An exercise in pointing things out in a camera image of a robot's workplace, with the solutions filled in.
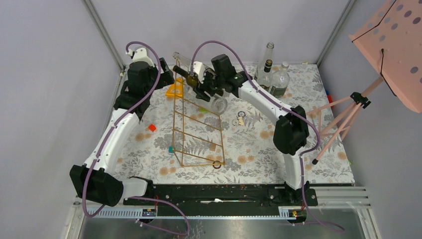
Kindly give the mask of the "dark green wine bottle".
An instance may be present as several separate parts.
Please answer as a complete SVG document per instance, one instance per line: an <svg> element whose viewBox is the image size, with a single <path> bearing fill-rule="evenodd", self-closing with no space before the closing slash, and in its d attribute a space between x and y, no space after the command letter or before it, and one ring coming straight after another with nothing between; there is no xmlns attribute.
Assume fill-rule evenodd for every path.
<svg viewBox="0 0 422 239"><path fill-rule="evenodd" d="M198 74L194 71L188 72L177 65L173 67L175 73L185 78L187 85L192 88L197 99L209 102L215 94L223 96L223 89L218 88L216 83L213 82L216 78L216 72L208 66L201 66L200 70L202 69L202 73Z"/></svg>

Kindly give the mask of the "clear whisky bottle black cap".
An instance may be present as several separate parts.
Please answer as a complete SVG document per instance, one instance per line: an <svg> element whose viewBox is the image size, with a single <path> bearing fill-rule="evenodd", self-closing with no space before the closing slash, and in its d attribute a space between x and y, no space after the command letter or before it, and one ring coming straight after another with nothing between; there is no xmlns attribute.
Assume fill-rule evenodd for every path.
<svg viewBox="0 0 422 239"><path fill-rule="evenodd" d="M272 65L273 61L271 59L267 59L264 67L258 71L256 79L258 85L267 92L269 91L272 81Z"/></svg>

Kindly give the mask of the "clear tall bottle black label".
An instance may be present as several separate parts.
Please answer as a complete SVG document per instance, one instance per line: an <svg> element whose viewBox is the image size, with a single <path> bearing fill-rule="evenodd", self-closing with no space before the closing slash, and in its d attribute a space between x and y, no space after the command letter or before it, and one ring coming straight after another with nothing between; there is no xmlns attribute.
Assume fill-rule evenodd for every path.
<svg viewBox="0 0 422 239"><path fill-rule="evenodd" d="M262 60L259 62L259 64L256 67L255 74L254 74L254 80L257 80L259 77L259 74L263 72L263 68L265 66L265 63L268 59L272 60L273 56L273 49L274 49L274 43L268 42L266 45L265 53L262 58Z"/></svg>

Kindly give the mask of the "clear bottle dark green label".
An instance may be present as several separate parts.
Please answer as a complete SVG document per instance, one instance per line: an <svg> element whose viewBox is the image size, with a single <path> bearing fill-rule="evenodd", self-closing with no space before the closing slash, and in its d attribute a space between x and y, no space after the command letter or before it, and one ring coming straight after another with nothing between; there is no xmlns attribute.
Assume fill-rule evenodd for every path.
<svg viewBox="0 0 422 239"><path fill-rule="evenodd" d="M273 72L269 93L277 99L280 99L286 92L290 82L288 74L289 63L284 61L279 70Z"/></svg>

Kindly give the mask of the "clear round silver-cap bottle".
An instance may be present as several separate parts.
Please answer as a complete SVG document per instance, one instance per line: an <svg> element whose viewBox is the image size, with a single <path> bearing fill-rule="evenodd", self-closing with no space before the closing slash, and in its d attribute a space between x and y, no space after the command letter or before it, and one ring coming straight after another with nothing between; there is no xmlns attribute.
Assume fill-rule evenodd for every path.
<svg viewBox="0 0 422 239"><path fill-rule="evenodd" d="M184 86L184 98L209 112L216 113L217 115L223 114L228 107L227 99L218 94L212 96L209 102L197 99L195 92L190 86Z"/></svg>

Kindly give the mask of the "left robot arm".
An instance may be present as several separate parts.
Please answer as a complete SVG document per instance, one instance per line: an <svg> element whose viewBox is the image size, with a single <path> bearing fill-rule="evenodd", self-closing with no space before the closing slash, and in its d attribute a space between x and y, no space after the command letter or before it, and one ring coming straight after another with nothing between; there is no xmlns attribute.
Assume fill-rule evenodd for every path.
<svg viewBox="0 0 422 239"><path fill-rule="evenodd" d="M128 50L132 63L127 70L119 96L113 105L108 126L97 146L83 165L74 165L70 178L81 199L110 207L124 199L135 197L147 205L154 200L152 183L131 176L122 181L113 177L127 139L148 107L153 91L174 83L174 76L164 58L154 64L145 48Z"/></svg>

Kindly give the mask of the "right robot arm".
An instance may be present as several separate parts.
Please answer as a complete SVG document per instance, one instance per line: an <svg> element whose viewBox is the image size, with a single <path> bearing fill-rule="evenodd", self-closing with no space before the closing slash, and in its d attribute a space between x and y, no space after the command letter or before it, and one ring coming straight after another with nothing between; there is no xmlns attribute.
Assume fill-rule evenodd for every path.
<svg viewBox="0 0 422 239"><path fill-rule="evenodd" d="M306 182L298 156L309 136L305 110L277 101L246 71L236 72L227 55L218 55L212 58L211 63L212 67L199 61L190 64L187 82L196 98L210 102L214 95L221 96L227 92L253 105L273 123L273 143L283 153L286 167L285 185L288 189L285 197L288 203L298 205L305 199L303 186Z"/></svg>

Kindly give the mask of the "clear top wine bottle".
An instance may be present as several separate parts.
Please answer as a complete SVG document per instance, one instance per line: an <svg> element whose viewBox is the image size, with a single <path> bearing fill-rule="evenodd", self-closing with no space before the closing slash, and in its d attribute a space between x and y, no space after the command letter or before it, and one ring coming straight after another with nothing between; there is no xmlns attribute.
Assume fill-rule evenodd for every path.
<svg viewBox="0 0 422 239"><path fill-rule="evenodd" d="M188 68L188 71L190 71L190 66L192 60L188 57L183 56L179 52L173 53L173 58L175 60L178 60L182 65L184 65L186 68ZM194 61L193 62L193 72L195 72L198 76L198 79L202 82L205 78L213 78L216 76L216 72L213 68L206 65L203 62L200 61Z"/></svg>

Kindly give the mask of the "orange triangle ruler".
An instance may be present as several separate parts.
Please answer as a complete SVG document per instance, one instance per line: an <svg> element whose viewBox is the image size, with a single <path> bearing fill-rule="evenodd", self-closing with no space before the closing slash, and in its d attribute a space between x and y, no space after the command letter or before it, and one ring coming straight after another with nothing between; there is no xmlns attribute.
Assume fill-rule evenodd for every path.
<svg viewBox="0 0 422 239"><path fill-rule="evenodd" d="M184 94L184 80L183 78L177 78L175 83L170 85L170 88L165 93L167 97L183 97Z"/></svg>

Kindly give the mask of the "red block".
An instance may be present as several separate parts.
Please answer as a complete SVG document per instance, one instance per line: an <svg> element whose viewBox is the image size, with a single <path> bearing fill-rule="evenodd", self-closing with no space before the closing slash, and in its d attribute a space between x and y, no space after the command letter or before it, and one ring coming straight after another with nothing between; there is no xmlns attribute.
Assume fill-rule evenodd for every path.
<svg viewBox="0 0 422 239"><path fill-rule="evenodd" d="M154 132L157 128L154 124L150 124L148 127L152 132Z"/></svg>

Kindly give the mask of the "floral table mat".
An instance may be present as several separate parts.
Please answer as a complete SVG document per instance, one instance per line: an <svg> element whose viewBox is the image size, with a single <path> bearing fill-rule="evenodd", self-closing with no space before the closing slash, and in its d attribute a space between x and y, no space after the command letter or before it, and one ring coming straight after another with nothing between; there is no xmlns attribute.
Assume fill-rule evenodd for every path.
<svg viewBox="0 0 422 239"><path fill-rule="evenodd" d="M166 89L153 93L141 123L127 139L117 160L114 176L120 180L138 176L156 184L283 183L285 162L274 143L274 125L251 104L226 95L227 110L221 115L225 165L181 167L173 153L173 97ZM232 125L244 111L244 125ZM152 132L148 127L156 126Z"/></svg>

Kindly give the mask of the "pink music stand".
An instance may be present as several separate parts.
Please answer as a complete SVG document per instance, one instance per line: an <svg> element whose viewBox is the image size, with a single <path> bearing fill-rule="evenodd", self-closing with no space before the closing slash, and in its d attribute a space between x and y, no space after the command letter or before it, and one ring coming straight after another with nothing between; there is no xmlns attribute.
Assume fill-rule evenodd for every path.
<svg viewBox="0 0 422 239"><path fill-rule="evenodd" d="M314 165L338 136L345 138L360 111L370 105L369 94L380 84L386 83L411 111L422 111L422 2L386 1L350 39L380 76L363 93L354 92L307 113L321 114L324 109L351 102L319 132L321 138L329 137L329 141L312 161Z"/></svg>

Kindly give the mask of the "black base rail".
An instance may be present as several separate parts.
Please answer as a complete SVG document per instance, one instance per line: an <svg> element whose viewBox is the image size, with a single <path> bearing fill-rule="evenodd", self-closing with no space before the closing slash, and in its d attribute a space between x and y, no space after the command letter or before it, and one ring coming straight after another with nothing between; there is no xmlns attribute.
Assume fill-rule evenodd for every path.
<svg viewBox="0 0 422 239"><path fill-rule="evenodd" d="M316 192L305 184L305 190L290 189L283 184L159 184L148 187L144 200L127 199L124 205L152 206L159 216L179 213L163 202L176 205L186 216L277 216L279 207L317 206Z"/></svg>

